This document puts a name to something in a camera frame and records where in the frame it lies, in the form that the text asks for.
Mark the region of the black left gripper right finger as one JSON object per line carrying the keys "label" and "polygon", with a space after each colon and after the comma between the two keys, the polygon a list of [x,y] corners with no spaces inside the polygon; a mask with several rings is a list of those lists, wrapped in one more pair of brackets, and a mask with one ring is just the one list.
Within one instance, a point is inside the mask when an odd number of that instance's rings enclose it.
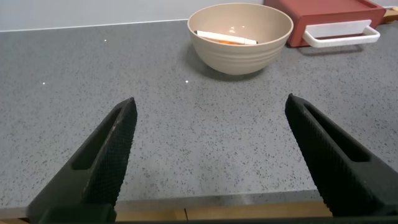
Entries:
{"label": "black left gripper right finger", "polygon": [[289,94],[285,115],[334,216],[397,215],[397,171],[305,99]]}

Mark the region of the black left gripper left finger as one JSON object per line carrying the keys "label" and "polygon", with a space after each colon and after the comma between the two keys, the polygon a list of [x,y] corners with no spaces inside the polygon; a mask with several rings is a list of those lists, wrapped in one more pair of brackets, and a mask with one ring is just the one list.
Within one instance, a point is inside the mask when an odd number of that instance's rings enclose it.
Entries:
{"label": "black left gripper left finger", "polygon": [[136,123],[134,99],[118,103],[29,204],[30,222],[114,222]]}

